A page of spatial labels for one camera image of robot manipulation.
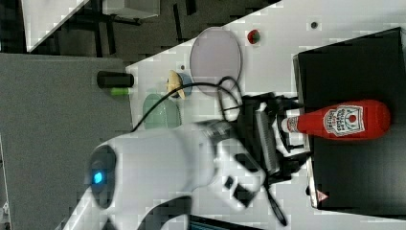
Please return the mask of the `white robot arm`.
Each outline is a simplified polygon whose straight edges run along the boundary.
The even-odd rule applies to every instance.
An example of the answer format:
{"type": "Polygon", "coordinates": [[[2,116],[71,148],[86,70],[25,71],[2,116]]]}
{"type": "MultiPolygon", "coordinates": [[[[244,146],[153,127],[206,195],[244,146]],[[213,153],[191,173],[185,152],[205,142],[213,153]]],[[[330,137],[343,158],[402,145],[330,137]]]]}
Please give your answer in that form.
{"type": "Polygon", "coordinates": [[[202,187],[235,210],[248,208],[286,179],[272,125],[299,107],[273,93],[245,96],[233,121],[131,131],[98,145],[85,192],[56,230],[187,230],[192,194],[202,187]]]}

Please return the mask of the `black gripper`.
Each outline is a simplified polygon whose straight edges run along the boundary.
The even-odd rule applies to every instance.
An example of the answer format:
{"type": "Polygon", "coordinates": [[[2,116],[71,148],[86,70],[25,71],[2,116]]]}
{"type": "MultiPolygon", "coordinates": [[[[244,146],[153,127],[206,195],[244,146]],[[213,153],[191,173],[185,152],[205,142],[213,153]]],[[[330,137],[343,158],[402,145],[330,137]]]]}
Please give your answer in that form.
{"type": "Polygon", "coordinates": [[[267,184],[290,180],[310,154],[305,152],[284,156],[277,149],[276,141],[280,138],[287,152],[303,147],[289,143],[289,135],[282,131],[282,120],[287,117],[288,110],[299,109],[304,105],[297,102],[297,97],[276,96],[272,92],[257,96],[246,95],[241,100],[237,115],[239,140],[265,172],[267,184]]]}

